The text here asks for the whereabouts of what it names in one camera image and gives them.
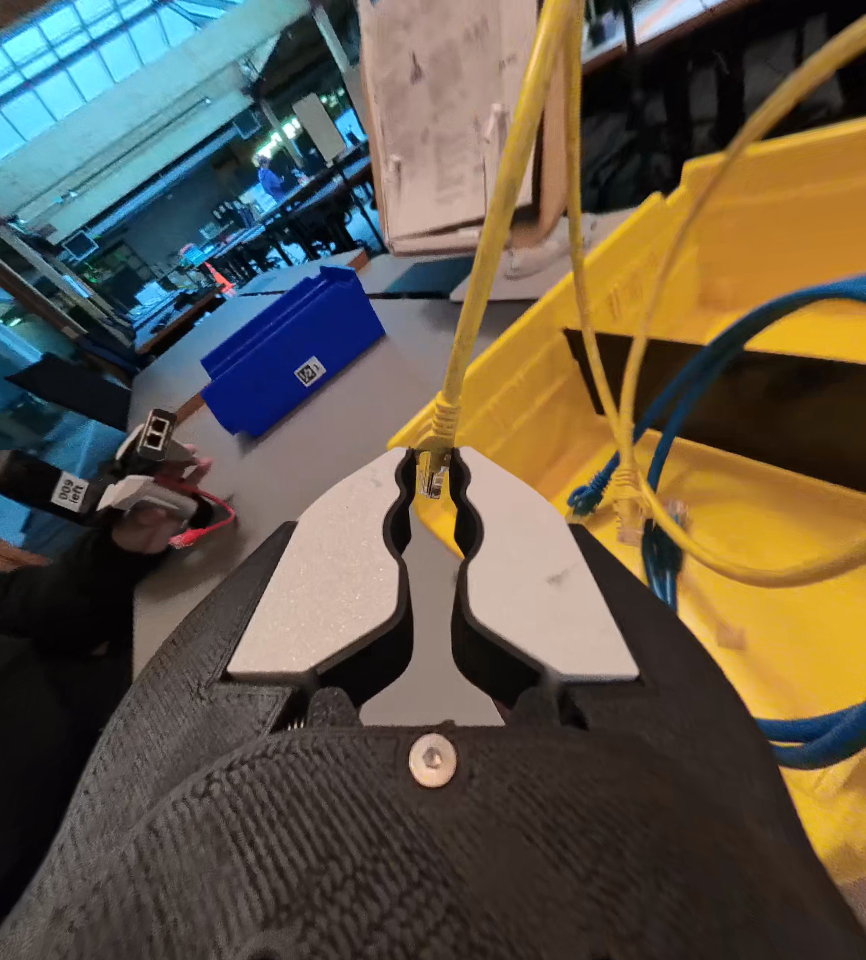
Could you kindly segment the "black network splitter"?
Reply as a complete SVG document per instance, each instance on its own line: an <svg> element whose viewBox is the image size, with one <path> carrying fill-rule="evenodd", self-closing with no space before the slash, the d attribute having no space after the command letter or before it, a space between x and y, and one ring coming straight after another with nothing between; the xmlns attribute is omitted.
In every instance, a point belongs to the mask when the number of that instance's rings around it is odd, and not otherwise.
<svg viewBox="0 0 866 960"><path fill-rule="evenodd" d="M154 407L147 414L145 420L134 427L130 432L147 432L148 445L155 450L151 457L156 463L167 460L167 455L173 443L173 434L176 426L176 414L161 408Z"/></svg>

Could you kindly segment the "printed instruction sheet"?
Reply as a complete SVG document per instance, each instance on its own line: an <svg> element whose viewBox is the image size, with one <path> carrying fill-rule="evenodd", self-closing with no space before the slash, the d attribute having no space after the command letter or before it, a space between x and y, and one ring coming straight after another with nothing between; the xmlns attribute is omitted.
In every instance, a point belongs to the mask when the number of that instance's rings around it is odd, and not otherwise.
<svg viewBox="0 0 866 960"><path fill-rule="evenodd" d="M540 2L359 2L374 184L392 250L470 249L487 213Z"/></svg>

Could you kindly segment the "person's left forearm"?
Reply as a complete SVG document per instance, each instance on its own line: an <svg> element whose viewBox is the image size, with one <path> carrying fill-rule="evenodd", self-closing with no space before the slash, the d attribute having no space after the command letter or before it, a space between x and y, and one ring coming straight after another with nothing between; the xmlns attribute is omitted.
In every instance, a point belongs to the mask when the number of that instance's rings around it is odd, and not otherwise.
<svg viewBox="0 0 866 960"><path fill-rule="evenodd" d="M165 552L117 545L109 530L81 534L56 559L0 571L0 638L29 642L47 657L131 649L134 594Z"/></svg>

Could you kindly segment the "grey desk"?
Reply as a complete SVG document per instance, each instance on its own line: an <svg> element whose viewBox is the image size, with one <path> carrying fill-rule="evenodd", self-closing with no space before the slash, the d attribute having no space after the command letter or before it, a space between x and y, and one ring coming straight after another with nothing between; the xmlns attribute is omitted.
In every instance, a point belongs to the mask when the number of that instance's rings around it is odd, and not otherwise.
<svg viewBox="0 0 866 960"><path fill-rule="evenodd" d="M460 428L460 443L517 474L564 509L563 499L593 474L615 448L610 431L593 413L583 378L575 370L560 329L575 323L571 284L538 311L551 321L559 354L539 361L543 347L527 345L500 381L522 386L525 397L503 396L489 380L498 353L470 368L467 413L505 418ZM215 460L206 489L228 500L236 522L182 549L136 594L134 675L149 662L187 614L282 523L348 474L386 452L388 439L437 390L450 352L459 306L445 299L379 299L372 305L385 337L312 399L260 438L230 435L201 408L180 424L178 438ZM563 373L570 400L552 397L547 424L506 420L525 412L519 403L544 404ZM866 534L866 494L798 477L768 465L682 440L674 448L664 498L681 496L695 537L717 555L763 570L786 570L828 554ZM418 725L455 721L496 726L501 717L486 694L455 666L449 620L460 555L451 541L455 510L418 497L413 538L406 551L415 613L414 652L406 672L368 700L365 721ZM866 697L866 564L818 584L749 588L703 568L690 558L679 609L690 629L717 658L756 716L824 713ZM799 815L828 869L843 883L866 924L866 752L826 772L787 774Z"/></svg>

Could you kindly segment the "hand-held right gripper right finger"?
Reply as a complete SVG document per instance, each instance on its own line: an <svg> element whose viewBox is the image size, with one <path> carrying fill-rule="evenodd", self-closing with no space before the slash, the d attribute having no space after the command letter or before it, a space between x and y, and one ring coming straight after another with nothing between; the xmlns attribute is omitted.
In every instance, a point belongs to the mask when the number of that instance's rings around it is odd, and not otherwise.
<svg viewBox="0 0 866 960"><path fill-rule="evenodd" d="M640 671L564 516L472 447L452 452L463 556L452 656L492 700L541 688L627 684Z"/></svg>

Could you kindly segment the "yellow plastic bin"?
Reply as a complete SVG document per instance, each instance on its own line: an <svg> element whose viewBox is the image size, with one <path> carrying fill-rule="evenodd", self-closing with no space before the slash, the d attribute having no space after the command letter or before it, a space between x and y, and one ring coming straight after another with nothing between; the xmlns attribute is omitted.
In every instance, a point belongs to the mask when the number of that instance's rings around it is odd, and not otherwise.
<svg viewBox="0 0 866 960"><path fill-rule="evenodd" d="M688 236L651 326L636 413L751 309L866 273L866 117L760 143ZM459 441L562 513L615 450L578 338L570 277L465 379ZM819 303L771 326L690 414L659 486L691 533L763 569L824 556L866 531L866 305ZM688 559L679 610L758 717L866 697L866 566L795 589L729 582ZM866 750L785 772L837 882L866 878Z"/></svg>

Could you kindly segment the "person's left hand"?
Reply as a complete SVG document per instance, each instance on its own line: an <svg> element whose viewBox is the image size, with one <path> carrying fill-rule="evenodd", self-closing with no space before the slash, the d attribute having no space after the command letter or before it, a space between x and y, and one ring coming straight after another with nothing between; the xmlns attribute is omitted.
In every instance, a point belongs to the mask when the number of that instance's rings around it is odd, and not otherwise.
<svg viewBox="0 0 866 960"><path fill-rule="evenodd" d="M199 456L198 449L185 443L190 462L166 462L154 478L163 489L196 489L209 474L213 461ZM185 521L174 511L160 507L133 507L111 529L112 541L120 549L135 554L158 555L170 540L184 529Z"/></svg>

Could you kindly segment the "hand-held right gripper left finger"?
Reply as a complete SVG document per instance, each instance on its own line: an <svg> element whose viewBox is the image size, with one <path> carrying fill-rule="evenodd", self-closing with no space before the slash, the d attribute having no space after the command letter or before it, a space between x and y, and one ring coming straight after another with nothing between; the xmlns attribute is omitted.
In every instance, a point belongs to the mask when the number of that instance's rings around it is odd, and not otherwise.
<svg viewBox="0 0 866 960"><path fill-rule="evenodd" d="M238 682L373 698L406 670L414 618L404 553L414 451L395 448L295 522L226 667Z"/></svg>

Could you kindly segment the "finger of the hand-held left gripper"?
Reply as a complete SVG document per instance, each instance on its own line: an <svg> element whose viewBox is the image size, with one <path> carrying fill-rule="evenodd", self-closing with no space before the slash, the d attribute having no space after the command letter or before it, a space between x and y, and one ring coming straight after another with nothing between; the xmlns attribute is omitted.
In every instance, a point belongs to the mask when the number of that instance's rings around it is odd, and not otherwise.
<svg viewBox="0 0 866 960"><path fill-rule="evenodd" d="M101 494L96 512L161 510L181 525L189 525L199 510L199 499L182 491L172 490L153 477L125 477L107 486Z"/></svg>
<svg viewBox="0 0 866 960"><path fill-rule="evenodd" d="M129 476L155 474L155 450L149 448L147 432L130 432L117 447L112 458L112 475Z"/></svg>

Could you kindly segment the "blue plastic bin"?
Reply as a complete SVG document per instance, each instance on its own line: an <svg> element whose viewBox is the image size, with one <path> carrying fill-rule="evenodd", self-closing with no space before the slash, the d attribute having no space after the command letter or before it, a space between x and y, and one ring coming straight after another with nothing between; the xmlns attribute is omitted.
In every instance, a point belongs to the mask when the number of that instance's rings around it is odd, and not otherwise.
<svg viewBox="0 0 866 960"><path fill-rule="evenodd" d="M385 334L356 272L322 267L201 358L200 396L228 434L259 438Z"/></svg>

